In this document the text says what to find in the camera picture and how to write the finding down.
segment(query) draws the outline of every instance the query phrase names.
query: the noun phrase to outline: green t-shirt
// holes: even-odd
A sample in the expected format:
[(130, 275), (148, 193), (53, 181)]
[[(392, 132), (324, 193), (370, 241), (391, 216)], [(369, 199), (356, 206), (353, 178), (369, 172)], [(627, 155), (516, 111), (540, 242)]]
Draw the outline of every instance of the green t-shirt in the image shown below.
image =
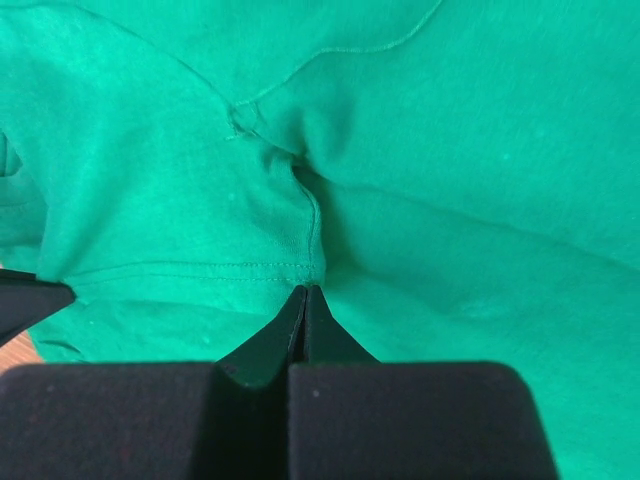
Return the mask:
[(38, 352), (216, 359), (318, 283), (638, 478), (640, 2), (311, 3), (0, 0), (0, 263), (78, 295)]

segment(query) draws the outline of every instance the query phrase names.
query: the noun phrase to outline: wooden surface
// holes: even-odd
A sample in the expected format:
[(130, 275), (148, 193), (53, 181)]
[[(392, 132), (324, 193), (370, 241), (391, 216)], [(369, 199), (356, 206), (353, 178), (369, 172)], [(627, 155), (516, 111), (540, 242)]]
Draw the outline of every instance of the wooden surface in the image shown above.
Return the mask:
[(0, 348), (0, 374), (17, 365), (27, 363), (42, 363), (27, 332), (17, 336), (4, 347)]

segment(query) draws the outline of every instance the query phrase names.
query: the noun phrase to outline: green shirt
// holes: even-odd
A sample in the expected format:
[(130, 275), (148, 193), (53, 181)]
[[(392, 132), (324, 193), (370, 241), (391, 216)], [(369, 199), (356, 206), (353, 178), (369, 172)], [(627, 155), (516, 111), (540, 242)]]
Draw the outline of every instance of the green shirt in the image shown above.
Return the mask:
[(310, 3), (0, 0), (0, 263), (78, 295), (38, 352), (216, 359), (318, 283), (637, 478), (640, 2)]

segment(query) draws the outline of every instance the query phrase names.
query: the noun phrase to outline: black foam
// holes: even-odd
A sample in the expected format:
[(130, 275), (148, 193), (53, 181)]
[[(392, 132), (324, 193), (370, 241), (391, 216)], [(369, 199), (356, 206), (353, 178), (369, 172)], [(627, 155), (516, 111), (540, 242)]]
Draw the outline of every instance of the black foam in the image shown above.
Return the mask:
[(290, 480), (556, 479), (533, 399), (495, 363), (293, 365)]
[(0, 376), (1, 480), (189, 478), (212, 366), (36, 365)]

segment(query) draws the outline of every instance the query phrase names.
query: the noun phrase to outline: black plastic object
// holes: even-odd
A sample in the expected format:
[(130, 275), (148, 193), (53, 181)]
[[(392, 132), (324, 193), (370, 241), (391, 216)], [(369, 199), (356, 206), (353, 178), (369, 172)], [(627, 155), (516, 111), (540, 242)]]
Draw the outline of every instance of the black plastic object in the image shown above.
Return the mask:
[(32, 273), (0, 269), (0, 347), (74, 300), (66, 285), (38, 281)]
[(296, 287), (213, 364), (39, 365), (0, 377), (0, 480), (23, 478), (558, 475), (512, 369), (381, 364), (319, 287)]

